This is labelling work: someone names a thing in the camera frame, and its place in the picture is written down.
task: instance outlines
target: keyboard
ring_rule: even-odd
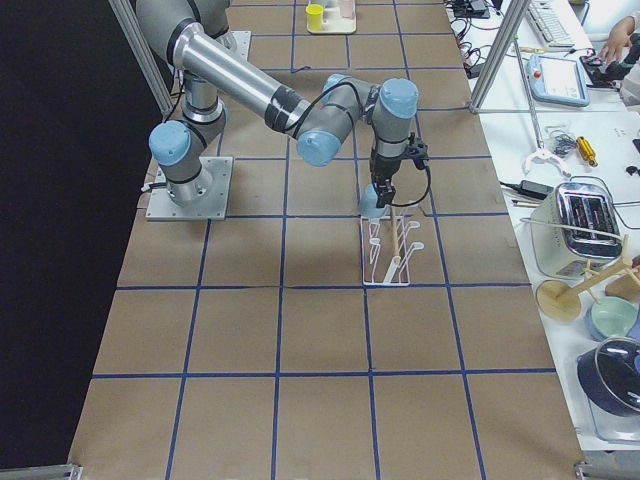
[[[553,1],[531,0],[525,17],[546,51],[571,50],[576,42],[558,20],[554,5]]]

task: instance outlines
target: blue bowl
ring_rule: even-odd
[[[638,310],[627,300],[604,297],[587,311],[585,322],[594,340],[601,342],[613,336],[626,336],[636,322],[637,315]]]

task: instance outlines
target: blue cap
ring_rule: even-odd
[[[380,218],[384,215],[385,207],[378,208],[376,203],[378,202],[378,194],[376,189],[370,183],[364,189],[362,198],[360,199],[360,215],[364,218]]]
[[[156,126],[149,135],[151,153],[163,167],[175,165],[189,151],[191,134],[182,123],[170,120]]]
[[[324,167],[336,156],[342,143],[333,133],[309,130],[298,138],[298,154],[314,167]]]
[[[349,77],[347,75],[342,75],[340,73],[334,73],[329,78],[327,78],[327,82],[324,84],[324,87],[322,88],[322,91],[326,92],[331,87],[333,87],[334,85],[337,85],[338,83],[340,83],[345,78],[351,78],[351,77]],[[331,92],[329,92],[327,95],[322,97],[322,103],[327,103],[329,101],[329,97],[330,96],[331,96]]]
[[[418,87],[406,78],[391,78],[380,89],[382,105],[398,118],[411,118],[418,111]]]

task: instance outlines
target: toaster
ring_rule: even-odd
[[[557,278],[579,278],[591,260],[594,270],[622,253],[613,201],[602,187],[565,182],[558,185],[533,211],[531,236],[536,263],[542,273]],[[585,232],[547,223],[594,230]]]

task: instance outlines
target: yellow tool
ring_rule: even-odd
[[[578,144],[578,151],[582,156],[582,159],[589,164],[591,167],[597,167],[598,162],[596,162],[596,152],[591,148],[591,144],[584,137],[578,137],[576,139],[576,143]]]

